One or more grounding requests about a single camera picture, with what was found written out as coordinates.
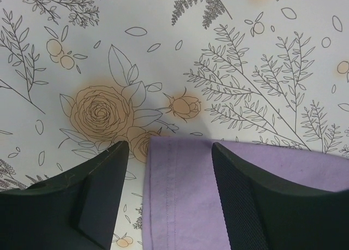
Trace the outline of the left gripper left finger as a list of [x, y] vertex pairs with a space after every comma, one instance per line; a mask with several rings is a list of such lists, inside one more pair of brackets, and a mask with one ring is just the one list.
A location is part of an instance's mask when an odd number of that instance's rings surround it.
[[1, 249], [110, 249], [127, 171], [120, 141], [57, 176], [1, 193]]

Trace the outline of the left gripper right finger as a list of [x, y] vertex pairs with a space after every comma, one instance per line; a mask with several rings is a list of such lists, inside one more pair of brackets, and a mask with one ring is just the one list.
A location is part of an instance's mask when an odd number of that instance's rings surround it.
[[348, 249], [348, 191], [286, 180], [219, 143], [212, 161], [231, 249]]

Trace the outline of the purple t shirt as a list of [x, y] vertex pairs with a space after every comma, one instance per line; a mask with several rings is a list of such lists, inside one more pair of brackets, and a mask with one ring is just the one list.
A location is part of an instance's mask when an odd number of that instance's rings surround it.
[[[143, 189], [144, 249], [229, 249], [212, 163], [212, 140], [151, 138]], [[287, 180], [326, 191], [348, 188], [348, 160], [241, 142], [222, 143]]]

